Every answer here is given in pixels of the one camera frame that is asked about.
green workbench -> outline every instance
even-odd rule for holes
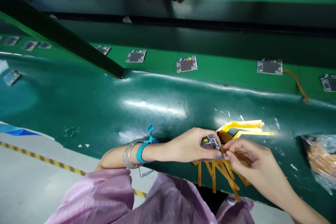
[[[13,47],[0,45],[5,52],[0,59],[23,73],[11,87],[0,82],[2,121],[43,132],[65,148],[100,158],[113,147],[146,137],[150,123],[155,127],[153,136],[168,141],[192,127],[216,130],[241,116],[261,119],[263,130],[275,136],[248,138],[269,147],[298,195],[332,223],[336,221],[336,198],[315,182],[299,139],[302,134],[335,133],[336,106],[331,101],[335,93],[323,92],[318,80],[334,68],[284,63],[299,76],[311,100],[307,105],[291,77],[258,74],[252,59],[134,48],[133,42],[104,44],[112,47],[110,58],[129,68],[122,79],[114,79],[56,48],[27,53],[21,47],[29,39],[25,36]],[[144,64],[126,64],[133,49],[148,49]],[[199,70],[177,74],[175,61],[194,54]],[[86,143],[89,148],[78,148]],[[198,169],[191,163],[153,162],[147,167],[197,182]],[[207,172],[202,173],[202,184],[212,187]],[[252,186],[239,180],[237,184],[240,196],[272,205]],[[232,193],[222,176],[217,176],[217,189]]]

gray floor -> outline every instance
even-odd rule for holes
[[[45,157],[74,166],[86,172],[98,164],[94,159],[63,148],[59,143],[43,136],[11,136],[0,133],[0,141],[35,152]],[[59,167],[42,162],[22,153],[0,146],[0,223],[42,224],[60,205],[65,192],[80,176]],[[148,171],[141,167],[143,174]],[[141,178],[139,170],[133,170],[132,187],[148,192],[156,172]],[[143,198],[135,197],[134,208]],[[255,203],[252,210],[257,224],[292,224],[285,212]]]

circuit board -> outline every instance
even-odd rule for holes
[[[320,80],[325,92],[336,92],[336,75],[325,74]]]
[[[38,44],[39,44],[39,42],[34,41],[34,40],[30,40],[25,44],[24,47],[22,47],[22,49],[26,50],[26,51],[32,51]]]
[[[187,72],[192,70],[197,70],[197,59],[196,56],[191,56],[188,58],[181,58],[176,62],[177,72]]]
[[[210,134],[207,137],[202,138],[201,147],[204,149],[216,149],[221,152],[221,148],[217,143],[215,135]],[[216,157],[214,159],[202,159],[202,160],[215,160],[215,159],[224,159],[224,155],[222,154],[220,157]]]
[[[9,39],[6,41],[5,45],[6,46],[14,46],[17,41],[20,39],[20,36],[11,36]]]
[[[145,60],[147,50],[133,50],[128,53],[126,62],[143,63]]]
[[[257,72],[263,74],[283,75],[281,59],[262,59],[258,61]]]
[[[42,42],[38,47],[42,49],[50,49],[51,45],[47,44],[46,42]]]
[[[105,47],[101,45],[101,46],[97,46],[96,49],[100,51],[102,54],[107,55],[109,51],[111,50],[111,47]]]

bangle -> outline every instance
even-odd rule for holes
[[[126,147],[126,149],[125,149],[125,151],[124,151],[124,156],[123,156],[124,165],[125,165],[125,167],[128,168],[128,169],[136,169],[136,168],[138,168],[138,167],[140,167],[140,166],[143,165],[143,163],[134,165],[134,164],[132,163],[132,161],[131,161],[131,151],[132,151],[134,145],[135,145],[136,143],[138,143],[138,142],[145,142],[145,139],[142,139],[142,138],[135,139],[134,141],[130,142],[130,143],[127,145],[127,147]]]

clear plastic bag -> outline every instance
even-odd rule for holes
[[[307,158],[317,183],[333,194],[336,189],[336,135],[304,135]]]

